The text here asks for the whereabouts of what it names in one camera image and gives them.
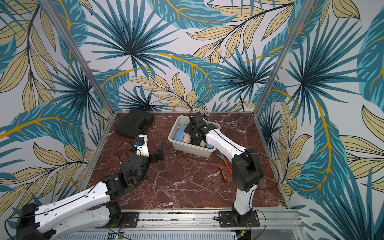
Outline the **beige plastic storage box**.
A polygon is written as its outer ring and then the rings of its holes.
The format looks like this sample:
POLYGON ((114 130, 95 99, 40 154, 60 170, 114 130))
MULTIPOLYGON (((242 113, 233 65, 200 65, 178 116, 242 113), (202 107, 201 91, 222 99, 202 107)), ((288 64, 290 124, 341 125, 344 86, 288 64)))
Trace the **beige plastic storage box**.
POLYGON ((177 151, 185 152, 199 157, 210 158, 212 153, 216 151, 217 148, 206 143, 194 145, 192 137, 184 132, 189 123, 189 117, 178 116, 171 129, 171 132, 169 133, 168 140, 172 143, 174 149, 177 151))

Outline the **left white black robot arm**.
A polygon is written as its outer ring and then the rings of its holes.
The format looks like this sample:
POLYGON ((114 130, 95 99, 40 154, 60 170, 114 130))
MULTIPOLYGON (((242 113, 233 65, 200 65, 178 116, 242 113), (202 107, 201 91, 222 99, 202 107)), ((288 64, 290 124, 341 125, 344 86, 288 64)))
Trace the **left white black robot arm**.
POLYGON ((18 240, 56 240, 65 235, 90 228, 116 228, 127 222, 116 199, 129 194, 147 178, 152 163, 164 159, 164 144, 157 152, 140 152, 121 162, 116 173, 106 176, 94 186, 60 201, 22 207, 17 221, 18 240))

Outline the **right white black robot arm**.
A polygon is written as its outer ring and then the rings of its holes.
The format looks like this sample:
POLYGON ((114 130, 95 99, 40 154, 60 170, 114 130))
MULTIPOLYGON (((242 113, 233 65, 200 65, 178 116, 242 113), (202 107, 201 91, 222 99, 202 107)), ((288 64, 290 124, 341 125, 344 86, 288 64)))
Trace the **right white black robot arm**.
POLYGON ((193 144, 204 141, 216 148, 231 163, 231 176, 237 187, 232 207, 233 219, 237 224, 248 220, 252 212, 254 193, 264 176, 258 153, 254 149, 238 145, 217 126, 208 124, 202 113, 191 114, 189 119, 185 133, 191 136, 193 144))

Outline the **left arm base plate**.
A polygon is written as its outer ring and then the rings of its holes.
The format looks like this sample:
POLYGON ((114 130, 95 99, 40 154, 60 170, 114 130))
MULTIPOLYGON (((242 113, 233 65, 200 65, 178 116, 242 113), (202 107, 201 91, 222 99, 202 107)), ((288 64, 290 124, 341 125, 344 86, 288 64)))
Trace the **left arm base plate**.
POLYGON ((122 212, 119 229, 135 229, 139 220, 139 212, 122 212))

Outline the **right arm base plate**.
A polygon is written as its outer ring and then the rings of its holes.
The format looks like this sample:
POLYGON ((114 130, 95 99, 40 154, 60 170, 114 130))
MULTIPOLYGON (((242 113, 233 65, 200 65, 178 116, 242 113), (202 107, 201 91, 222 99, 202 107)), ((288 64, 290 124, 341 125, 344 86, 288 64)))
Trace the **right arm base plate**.
POLYGON ((221 228, 258 228, 261 225, 256 211, 249 211, 245 215, 239 215, 236 211, 220 211, 217 219, 221 228))

